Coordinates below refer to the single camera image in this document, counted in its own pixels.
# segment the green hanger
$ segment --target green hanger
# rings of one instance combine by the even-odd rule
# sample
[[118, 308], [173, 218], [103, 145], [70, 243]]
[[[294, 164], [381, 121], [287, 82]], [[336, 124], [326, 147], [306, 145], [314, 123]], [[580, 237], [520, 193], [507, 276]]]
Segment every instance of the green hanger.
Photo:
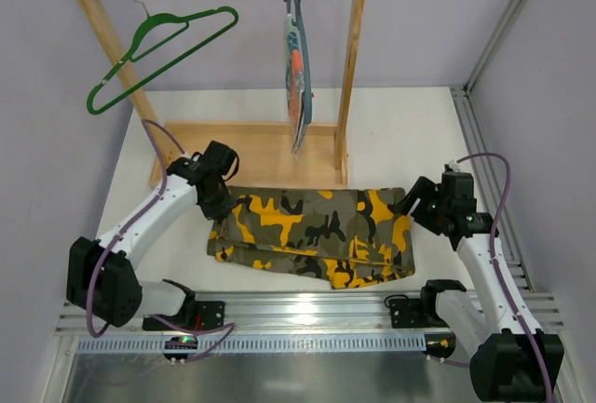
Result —
[[[183, 54], [178, 56], [176, 59], [166, 63], [164, 66], [162, 66], [155, 72], [149, 74], [142, 81], [140, 81], [137, 85], [127, 89], [124, 93], [122, 93], [119, 96], [117, 96], [116, 98], [112, 99], [111, 101], [109, 101], [108, 103], [103, 105], [101, 108], [98, 108], [98, 109], [93, 108], [93, 101], [95, 100], [95, 96], [97, 95], [97, 93], [100, 91], [100, 89], [103, 88], [103, 86], [105, 84], [108, 83], [108, 81], [112, 77], [115, 76], [115, 74], [118, 71], [120, 71], [120, 69], [124, 66], [124, 64], [127, 61], [130, 61], [131, 63], [139, 61], [143, 57], [151, 54], [153, 51], [155, 51], [159, 47], [164, 46], [170, 40], [174, 39], [178, 35], [182, 34], [184, 31], [186, 31], [190, 27], [191, 21], [202, 19], [204, 17], [210, 17], [211, 15], [221, 14], [223, 12], [228, 12], [229, 14], [231, 14], [234, 17], [234, 19], [229, 24], [225, 25], [222, 29], [220, 29], [215, 34], [212, 34], [209, 37], [207, 37], [205, 40], [200, 42], [198, 45], [191, 47], [186, 52], [184, 52]], [[182, 27], [182, 29], [176, 31], [174, 34], [164, 38], [162, 41], [160, 41], [153, 47], [150, 47], [149, 49], [144, 51], [141, 55], [134, 57], [134, 53], [137, 49], [139, 49], [139, 46], [141, 45], [141, 42], [144, 39], [144, 37], [147, 34], [149, 34], [149, 32], [152, 31], [157, 26], [159, 26], [161, 24], [166, 24], [166, 23], [184, 24], [184, 26]], [[185, 17], [178, 17], [176, 15], [169, 14], [169, 13], [161, 13], [161, 14], [156, 14], [156, 15], [152, 15], [152, 16], [147, 14], [147, 19], [143, 23], [141, 23], [141, 26], [139, 26], [139, 29], [137, 29], [137, 31], [134, 33], [134, 36], [132, 37], [132, 45], [130, 45], [130, 49], [127, 51], [127, 53], [124, 56], [122, 56], [122, 59], [120, 59], [118, 61], [118, 63], [112, 67], [112, 69], [108, 72], [108, 74], [105, 75], [105, 77], [102, 79], [102, 81], [89, 92], [89, 95], [87, 97], [87, 110], [91, 114], [102, 114], [106, 110], [109, 110], [114, 105], [116, 105], [117, 103], [119, 103], [120, 101], [125, 99], [128, 95], [132, 94], [133, 92], [135, 92], [137, 89], [139, 89], [143, 85], [147, 84], [148, 82], [151, 82], [153, 79], [158, 77], [160, 74], [167, 71], [169, 68], [174, 66], [176, 63], [186, 59], [188, 56], [197, 52], [199, 49], [204, 47], [206, 44], [212, 42], [213, 40], [215, 40], [220, 35], [224, 34], [229, 29], [232, 29], [234, 26], [236, 26], [236, 23], [238, 23], [238, 13], [233, 7], [230, 7], [230, 6], [222, 6], [222, 7], [218, 7], [217, 9], [204, 10], [203, 12], [198, 12], [196, 14], [187, 15]]]

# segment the camouflage shorts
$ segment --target camouflage shorts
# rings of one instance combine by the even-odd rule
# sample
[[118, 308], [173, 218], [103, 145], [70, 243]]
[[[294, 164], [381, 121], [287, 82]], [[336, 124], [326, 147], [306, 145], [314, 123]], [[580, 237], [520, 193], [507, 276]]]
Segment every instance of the camouflage shorts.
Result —
[[410, 219], [395, 214], [405, 192], [230, 187], [238, 206], [215, 223], [207, 252], [277, 273], [354, 289], [413, 275]]

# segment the clothes hanger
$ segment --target clothes hanger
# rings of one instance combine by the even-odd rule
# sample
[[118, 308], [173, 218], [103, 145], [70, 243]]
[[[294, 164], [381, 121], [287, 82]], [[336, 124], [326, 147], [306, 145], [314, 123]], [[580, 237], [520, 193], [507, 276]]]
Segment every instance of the clothes hanger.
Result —
[[[283, 1], [286, 3], [288, 14], [291, 14], [291, 0]], [[292, 24], [298, 28], [298, 32], [300, 33], [300, 46], [302, 49], [303, 66], [305, 69], [305, 92], [303, 93], [302, 100], [305, 102], [305, 125], [308, 125], [312, 121], [313, 95], [310, 86], [310, 63], [308, 61], [308, 46], [306, 45], [306, 30], [305, 23], [302, 19], [301, 1], [302, 0], [293, 0], [295, 20], [292, 20]]]
[[[141, 23], [141, 26], [139, 26], [137, 31], [134, 33], [134, 36], [132, 37], [132, 44], [130, 45], [130, 48], [126, 52], [126, 54], [124, 56], [122, 56], [122, 58], [112, 67], [112, 69], [108, 72], [108, 74], [106, 74], [103, 77], [102, 81], [89, 92], [89, 95], [87, 97], [87, 110], [91, 114], [102, 114], [103, 112], [109, 110], [114, 105], [116, 105], [120, 101], [124, 100], [127, 96], [129, 96], [130, 94], [135, 92], [137, 89], [139, 89], [140, 87], [144, 86], [145, 84], [151, 82], [153, 79], [155, 79], [160, 74], [167, 71], [169, 68], [171, 68], [175, 64], [179, 63], [180, 61], [182, 61], [182, 60], [186, 59], [187, 57], [189, 57], [190, 55], [194, 54], [199, 49], [201, 49], [208, 43], [212, 42], [220, 35], [224, 34], [228, 30], [232, 29], [238, 23], [238, 13], [233, 7], [230, 7], [230, 6], [222, 6], [222, 7], [218, 7], [217, 9], [204, 10], [202, 12], [197, 12], [196, 14], [191, 14], [191, 15], [187, 15], [184, 17], [178, 17], [176, 15], [169, 14], [166, 12], [155, 14], [155, 15], [150, 15], [149, 11], [147, 10], [147, 6], [145, 5], [145, 3], [143, 1], [141, 1], [141, 0], [134, 0], [134, 1], [137, 3], [140, 3], [142, 5], [143, 9], [145, 10], [145, 14], [147, 15], [147, 18], [145, 19], [145, 21], [143, 23]], [[137, 62], [137, 61], [141, 60], [143, 57], [151, 54], [153, 51], [155, 51], [159, 47], [163, 47], [166, 43], [173, 40], [178, 35], [182, 34], [184, 31], [186, 31], [188, 28], [190, 28], [191, 21], [199, 20], [199, 19], [202, 19], [205, 17], [210, 17], [212, 15], [217, 15], [217, 14], [221, 14], [224, 12], [231, 14], [234, 19], [230, 23], [226, 24], [222, 29], [220, 29], [216, 33], [210, 35], [209, 37], [207, 37], [206, 39], [204, 39], [197, 45], [191, 47], [190, 49], [188, 49], [186, 52], [184, 52], [183, 54], [181, 54], [174, 60], [166, 63], [164, 66], [162, 66], [158, 70], [149, 74], [143, 80], [141, 80], [138, 84], [127, 89], [125, 92], [123, 92], [119, 96], [115, 97], [111, 101], [107, 102], [102, 107], [97, 108], [97, 109], [93, 107], [93, 102], [95, 100], [95, 96], [97, 95], [97, 93], [103, 88], [103, 86], [105, 84], [108, 83], [108, 81], [112, 77], [114, 77], [116, 75], [116, 73], [118, 73], [118, 71], [120, 71], [120, 69], [124, 66], [124, 64], [127, 61], [129, 61], [131, 63]], [[150, 47], [149, 49], [144, 51], [139, 56], [135, 57], [134, 53], [137, 51], [137, 49], [139, 49], [139, 46], [141, 45], [141, 42], [144, 39], [144, 37], [147, 34], [149, 34], [150, 31], [152, 31], [157, 26], [160, 26], [162, 24], [183, 24], [184, 26], [182, 27], [182, 29], [179, 29], [175, 33], [169, 35], [168, 37], [164, 38], [157, 44], [153, 45], [152, 47]]]

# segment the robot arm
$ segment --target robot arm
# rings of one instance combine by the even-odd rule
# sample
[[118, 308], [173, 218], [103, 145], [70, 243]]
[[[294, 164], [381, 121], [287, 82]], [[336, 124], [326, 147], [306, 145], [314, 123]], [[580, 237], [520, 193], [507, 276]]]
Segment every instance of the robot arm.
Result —
[[553, 387], [562, 363], [562, 343], [558, 335], [543, 332], [525, 305], [506, 267], [498, 235], [491, 252], [493, 218], [477, 212], [476, 205], [472, 176], [445, 166], [440, 184], [420, 177], [392, 210], [411, 214], [429, 231], [449, 237], [470, 274], [482, 314], [462, 284], [453, 280], [428, 281], [420, 304], [430, 321], [451, 328], [471, 357], [470, 378], [480, 400], [538, 401], [545, 385], [528, 336], [538, 345]]
[[80, 237], [71, 246], [66, 296], [87, 308], [89, 282], [105, 250], [93, 292], [93, 315], [121, 327], [134, 316], [162, 315], [181, 328], [192, 327], [196, 315], [195, 293], [176, 282], [139, 282], [135, 270], [142, 257], [178, 217], [200, 206], [209, 220], [221, 220], [235, 203], [224, 175], [236, 162], [237, 153], [212, 141], [200, 157], [181, 156], [167, 170], [165, 190], [157, 187], [123, 222], [99, 239]]

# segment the hanging garment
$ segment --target hanging garment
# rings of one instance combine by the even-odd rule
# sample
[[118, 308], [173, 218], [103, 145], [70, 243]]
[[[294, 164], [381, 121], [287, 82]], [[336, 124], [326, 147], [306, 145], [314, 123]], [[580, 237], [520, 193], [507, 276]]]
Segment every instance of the hanging garment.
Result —
[[305, 130], [305, 69], [300, 52], [298, 28], [291, 14], [286, 16], [286, 100], [293, 141], [291, 152], [296, 154], [302, 145]]
[[277, 273], [354, 289], [414, 273], [410, 218], [390, 209], [402, 188], [284, 190], [230, 186], [232, 213], [216, 222], [207, 252]]

